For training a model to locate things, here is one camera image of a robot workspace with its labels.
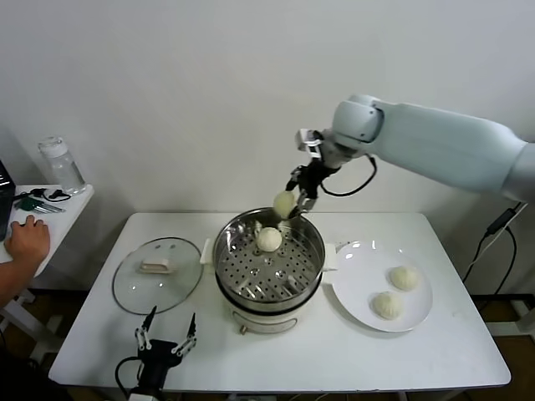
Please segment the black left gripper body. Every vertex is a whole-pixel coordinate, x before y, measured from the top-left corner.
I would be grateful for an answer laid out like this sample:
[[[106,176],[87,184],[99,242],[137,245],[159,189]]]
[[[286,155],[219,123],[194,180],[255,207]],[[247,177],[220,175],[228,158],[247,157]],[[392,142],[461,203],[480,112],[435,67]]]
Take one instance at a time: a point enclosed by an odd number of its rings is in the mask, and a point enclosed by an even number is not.
[[[150,349],[146,348],[138,352],[138,358],[142,363],[139,385],[164,385],[170,369],[177,367],[182,356],[177,354],[177,343],[150,340]]]

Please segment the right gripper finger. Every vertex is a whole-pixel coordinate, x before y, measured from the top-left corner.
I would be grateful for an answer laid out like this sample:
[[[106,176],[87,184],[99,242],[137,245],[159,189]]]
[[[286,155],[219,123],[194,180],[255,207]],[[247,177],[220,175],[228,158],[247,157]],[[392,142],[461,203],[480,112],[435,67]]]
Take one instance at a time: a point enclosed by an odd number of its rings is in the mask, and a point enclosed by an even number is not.
[[[302,173],[303,166],[300,165],[292,170],[290,174],[290,179],[288,183],[285,185],[285,191],[293,191],[298,185],[299,185],[299,176]]]
[[[310,198],[305,190],[301,190],[296,200],[295,207],[290,211],[288,219],[301,216],[302,214],[309,213],[315,206],[316,199]]]

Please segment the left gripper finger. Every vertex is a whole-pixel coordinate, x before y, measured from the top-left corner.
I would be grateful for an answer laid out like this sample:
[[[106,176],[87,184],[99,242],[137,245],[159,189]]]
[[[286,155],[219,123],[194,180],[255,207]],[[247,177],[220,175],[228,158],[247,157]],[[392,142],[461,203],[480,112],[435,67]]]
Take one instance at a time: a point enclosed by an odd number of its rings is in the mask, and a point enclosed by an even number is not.
[[[135,339],[136,339],[137,348],[139,351],[145,351],[145,350],[151,349],[149,330],[150,330],[152,321],[155,317],[156,311],[157,311],[157,306],[153,306],[150,313],[145,317],[141,326],[136,328],[135,330]]]
[[[196,342],[196,314],[193,314],[186,334],[186,339],[173,348],[173,353],[177,357],[184,358],[196,346]]]

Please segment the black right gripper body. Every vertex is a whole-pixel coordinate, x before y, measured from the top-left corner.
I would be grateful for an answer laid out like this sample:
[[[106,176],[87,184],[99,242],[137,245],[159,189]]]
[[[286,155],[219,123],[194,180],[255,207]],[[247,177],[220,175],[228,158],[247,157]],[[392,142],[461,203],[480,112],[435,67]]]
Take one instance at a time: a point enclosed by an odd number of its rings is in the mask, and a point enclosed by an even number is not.
[[[298,187],[306,199],[317,199],[318,188],[331,175],[331,169],[322,160],[312,159],[300,167]]]

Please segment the person's hand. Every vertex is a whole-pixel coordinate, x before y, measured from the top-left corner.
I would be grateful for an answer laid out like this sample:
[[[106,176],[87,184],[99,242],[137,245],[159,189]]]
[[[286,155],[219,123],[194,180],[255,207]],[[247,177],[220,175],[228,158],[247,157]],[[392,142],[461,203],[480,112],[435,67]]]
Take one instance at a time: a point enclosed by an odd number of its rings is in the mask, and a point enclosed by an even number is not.
[[[38,266],[47,257],[50,249],[50,234],[43,220],[28,215],[24,223],[11,225],[11,236],[4,247],[15,262]]]

